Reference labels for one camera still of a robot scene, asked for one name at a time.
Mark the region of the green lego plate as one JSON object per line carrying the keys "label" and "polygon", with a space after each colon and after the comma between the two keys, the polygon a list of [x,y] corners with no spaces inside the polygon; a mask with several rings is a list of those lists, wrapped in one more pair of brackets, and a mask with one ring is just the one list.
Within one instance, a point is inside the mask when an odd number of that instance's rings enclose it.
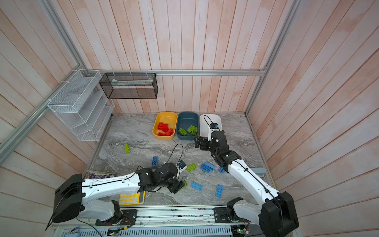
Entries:
{"label": "green lego plate", "polygon": [[192,134],[193,136],[196,136],[196,135],[197,135],[197,127],[196,127],[196,126],[193,126],[193,127],[192,127],[191,134]]}

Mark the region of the green lego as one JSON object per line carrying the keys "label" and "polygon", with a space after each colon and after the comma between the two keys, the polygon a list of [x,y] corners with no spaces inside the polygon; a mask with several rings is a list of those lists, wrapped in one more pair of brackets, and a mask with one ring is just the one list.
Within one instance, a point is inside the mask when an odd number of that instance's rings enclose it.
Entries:
{"label": "green lego", "polygon": [[128,144],[125,144],[125,145],[124,145],[124,149],[125,149],[125,153],[126,153],[126,154],[130,154],[130,147],[129,147]]}

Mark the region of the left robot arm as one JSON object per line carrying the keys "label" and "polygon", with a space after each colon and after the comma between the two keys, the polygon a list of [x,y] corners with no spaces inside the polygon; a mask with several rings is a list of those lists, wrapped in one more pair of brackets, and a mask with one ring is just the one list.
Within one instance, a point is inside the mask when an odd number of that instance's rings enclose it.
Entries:
{"label": "left robot arm", "polygon": [[176,194],[185,185],[179,178],[186,167],[183,161],[179,161],[104,179],[84,179],[81,174],[72,175],[55,191],[53,213],[48,225],[78,217],[115,225],[125,220],[119,202],[103,201],[102,198],[126,193],[153,193],[162,187]]}

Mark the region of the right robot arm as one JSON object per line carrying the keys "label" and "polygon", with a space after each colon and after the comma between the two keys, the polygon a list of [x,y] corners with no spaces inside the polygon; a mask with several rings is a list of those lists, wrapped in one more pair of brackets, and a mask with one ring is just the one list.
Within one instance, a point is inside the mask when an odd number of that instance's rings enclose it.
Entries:
{"label": "right robot arm", "polygon": [[271,187],[229,149],[224,131],[213,131],[208,138],[196,137],[195,147],[208,150],[217,165],[236,178],[256,201],[252,204],[241,197],[232,199],[219,220],[252,222],[267,237],[284,237],[299,227],[293,197]]}

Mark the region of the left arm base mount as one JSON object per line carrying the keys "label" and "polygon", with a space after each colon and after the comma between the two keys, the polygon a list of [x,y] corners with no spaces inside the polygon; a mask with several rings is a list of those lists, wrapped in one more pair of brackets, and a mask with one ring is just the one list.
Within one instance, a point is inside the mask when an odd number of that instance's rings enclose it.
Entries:
{"label": "left arm base mount", "polygon": [[121,210],[116,213],[113,217],[106,221],[96,220],[96,226],[112,226],[112,225],[122,225],[122,226],[133,226],[136,223],[137,209],[127,209]]}

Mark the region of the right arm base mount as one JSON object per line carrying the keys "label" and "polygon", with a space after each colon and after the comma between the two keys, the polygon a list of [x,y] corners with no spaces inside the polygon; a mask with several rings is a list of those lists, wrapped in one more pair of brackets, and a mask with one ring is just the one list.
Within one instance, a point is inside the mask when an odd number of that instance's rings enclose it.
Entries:
{"label": "right arm base mount", "polygon": [[220,223],[242,223],[252,221],[256,215],[253,213],[244,214],[243,217],[238,217],[237,214],[232,211],[230,207],[215,207],[214,211],[214,221],[218,224]]}

